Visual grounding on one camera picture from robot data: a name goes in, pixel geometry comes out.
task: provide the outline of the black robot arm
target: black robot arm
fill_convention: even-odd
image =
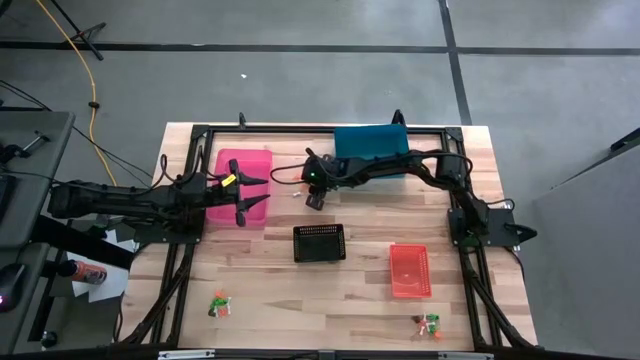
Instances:
[[[476,236],[488,234],[489,206],[476,198],[468,188],[468,176],[472,165],[468,158],[442,150],[410,150],[404,154],[376,157],[365,160],[358,157],[333,158],[329,155],[317,156],[306,149],[307,158],[302,180],[310,185],[307,205],[321,210],[327,191],[339,187],[354,187],[370,179],[412,174],[427,185],[450,191],[464,212],[465,227]],[[435,176],[422,162],[428,158],[437,159]]]
[[[203,208],[235,204],[236,224],[244,226],[244,214],[269,195],[243,199],[240,185],[265,184],[267,180],[244,175],[236,160],[231,160],[229,167],[231,174],[207,178],[207,174],[195,172],[171,185],[152,189],[70,181],[51,189],[48,211],[59,219],[87,214],[123,215],[136,223],[159,224],[165,230],[180,233],[197,226]],[[214,179],[217,183],[207,184]]]

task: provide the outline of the paper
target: paper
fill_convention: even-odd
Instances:
[[[107,231],[107,238],[104,241],[119,246],[127,251],[134,251],[135,243],[133,242],[133,240],[123,241],[119,243],[116,238],[115,230]],[[73,287],[73,294],[75,296],[80,296],[88,292],[89,302],[91,303],[120,296],[127,288],[127,281],[129,280],[129,272],[127,270],[93,261],[87,259],[84,256],[73,253],[67,253],[67,258],[69,258],[69,260],[82,261],[87,264],[103,266],[105,269],[107,269],[107,279],[100,285],[72,281],[71,285]]]

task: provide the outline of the pink plastic container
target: pink plastic container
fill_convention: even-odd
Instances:
[[[252,178],[269,180],[273,155],[269,150],[222,149],[218,151],[213,174],[229,174],[229,160],[238,160],[240,171]],[[240,186],[243,199],[268,194],[271,181],[263,185]],[[246,214],[247,226],[263,227],[267,222],[269,199],[254,205]],[[214,225],[236,226],[236,206],[225,205],[207,209],[207,221]]]

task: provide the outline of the yellow cable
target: yellow cable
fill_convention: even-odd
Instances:
[[[58,24],[58,22],[53,17],[53,15],[51,15],[49,10],[47,10],[47,8],[42,4],[42,2],[40,2],[40,0],[36,0],[36,1],[38,2],[38,5],[40,5],[42,10],[47,14],[49,19],[53,21],[53,23],[56,25],[58,30],[60,30],[60,33],[62,33],[65,39],[67,39],[67,42],[69,43],[69,45],[71,45],[73,50],[75,50],[76,54],[78,54],[80,61],[82,61],[82,65],[84,65],[84,68],[87,70],[87,74],[89,75],[89,81],[91,82],[91,99],[92,99],[91,101],[96,102],[96,84],[95,82],[93,82],[93,74],[91,73],[91,69],[89,69],[89,65],[87,65],[87,62],[84,60],[84,57],[82,56],[80,51],[78,51],[78,48],[76,47],[76,45],[73,43],[73,41],[71,41],[67,33],[64,32],[60,24]],[[95,108],[93,107],[91,108],[91,122],[89,123],[89,137],[93,142],[95,142],[95,140],[93,139],[93,123],[96,120],[96,111],[97,110]],[[111,173],[111,169],[109,169],[109,164],[107,164],[107,161],[105,160],[104,155],[102,154],[102,151],[100,151],[100,149],[98,149],[98,147],[95,145],[93,146],[93,148],[96,150],[96,154],[98,154],[98,157],[100,158],[102,165],[104,165],[104,169],[107,171],[107,174],[109,174],[109,178],[111,178],[111,182],[113,183],[114,186],[118,186],[118,183],[116,182],[116,178]]]

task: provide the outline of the black basket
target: black basket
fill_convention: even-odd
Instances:
[[[347,258],[342,224],[295,226],[293,259],[295,262],[337,261]]]

